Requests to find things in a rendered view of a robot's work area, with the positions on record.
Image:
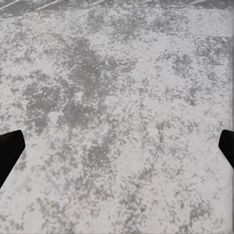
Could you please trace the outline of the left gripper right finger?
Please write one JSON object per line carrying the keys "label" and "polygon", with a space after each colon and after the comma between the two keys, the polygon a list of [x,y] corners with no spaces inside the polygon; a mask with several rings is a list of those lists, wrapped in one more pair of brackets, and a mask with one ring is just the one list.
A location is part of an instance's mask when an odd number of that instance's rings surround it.
{"label": "left gripper right finger", "polygon": [[234,132],[222,130],[218,146],[234,169]]}

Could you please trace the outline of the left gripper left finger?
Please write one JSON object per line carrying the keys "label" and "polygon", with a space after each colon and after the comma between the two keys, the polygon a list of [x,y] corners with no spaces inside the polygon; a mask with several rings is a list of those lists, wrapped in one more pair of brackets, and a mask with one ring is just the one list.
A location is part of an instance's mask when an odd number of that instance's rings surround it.
{"label": "left gripper left finger", "polygon": [[25,141],[21,130],[0,135],[0,188],[24,149]]}

